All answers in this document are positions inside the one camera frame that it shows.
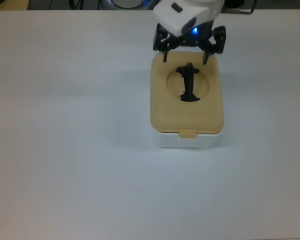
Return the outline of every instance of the black cable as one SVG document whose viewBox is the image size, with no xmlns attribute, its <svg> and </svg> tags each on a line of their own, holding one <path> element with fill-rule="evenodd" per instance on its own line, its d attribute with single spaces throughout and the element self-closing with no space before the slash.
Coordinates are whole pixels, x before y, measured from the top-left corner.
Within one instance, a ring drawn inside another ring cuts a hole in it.
<svg viewBox="0 0 300 240">
<path fill-rule="evenodd" d="M 251 15 L 251 14 L 254 12 L 255 8 L 256 8 L 257 1 L 258 1 L 258 0 L 254 0 L 253 5 L 252 5 L 252 8 L 251 8 L 250 11 L 240 11 L 240 14 Z"/>
<path fill-rule="evenodd" d="M 50 10 L 50 8 L 51 8 L 51 6 L 52 6 L 53 3 L 54 3 L 54 0 L 51 0 L 50 5 L 49 5 L 49 7 L 48 7 L 47 10 Z"/>
<path fill-rule="evenodd" d="M 78 6 L 79 6 L 80 3 L 81 3 L 81 0 L 79 0 L 79 1 L 77 2 L 77 4 L 75 5 L 75 7 L 73 8 L 73 10 L 77 10 L 77 8 L 78 8 Z"/>
<path fill-rule="evenodd" d="M 70 8 L 71 8 L 72 10 L 75 9 L 75 3 L 74 3 L 74 0 L 69 0 L 69 5 L 70 5 Z"/>
<path fill-rule="evenodd" d="M 81 0 L 80 10 L 83 9 L 83 7 L 84 7 L 84 2 L 85 2 L 85 0 Z"/>
</svg>

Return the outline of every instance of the table surface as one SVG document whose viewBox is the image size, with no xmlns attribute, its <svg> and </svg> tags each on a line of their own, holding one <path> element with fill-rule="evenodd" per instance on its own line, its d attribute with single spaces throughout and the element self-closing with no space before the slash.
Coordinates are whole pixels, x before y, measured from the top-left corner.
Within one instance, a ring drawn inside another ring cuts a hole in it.
<svg viewBox="0 0 300 240">
<path fill-rule="evenodd" d="M 153 143 L 156 24 L 0 12 L 0 240 L 300 238 L 300 10 L 217 18 L 225 125 L 206 150 Z"/>
</svg>

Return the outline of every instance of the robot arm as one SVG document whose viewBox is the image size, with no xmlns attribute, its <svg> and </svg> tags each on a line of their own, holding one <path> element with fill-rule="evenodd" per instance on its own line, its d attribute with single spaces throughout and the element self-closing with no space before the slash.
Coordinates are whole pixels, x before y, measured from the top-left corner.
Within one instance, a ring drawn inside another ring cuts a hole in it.
<svg viewBox="0 0 300 240">
<path fill-rule="evenodd" d="M 210 55 L 224 51 L 226 28 L 212 30 L 215 18 L 220 14 L 224 0 L 161 0 L 154 8 L 159 21 L 153 40 L 153 50 L 164 53 L 179 46 L 199 47 L 205 52 L 203 64 Z"/>
</svg>

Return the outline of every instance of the white box base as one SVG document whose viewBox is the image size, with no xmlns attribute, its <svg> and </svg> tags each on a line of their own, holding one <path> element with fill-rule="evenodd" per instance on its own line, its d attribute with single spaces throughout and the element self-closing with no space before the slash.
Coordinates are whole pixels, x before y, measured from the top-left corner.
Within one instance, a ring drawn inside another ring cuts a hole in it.
<svg viewBox="0 0 300 240">
<path fill-rule="evenodd" d="M 196 139 L 180 138 L 179 133 L 159 132 L 152 128 L 152 137 L 154 143 L 160 148 L 174 149 L 206 149 L 222 133 L 201 134 L 197 133 Z"/>
</svg>

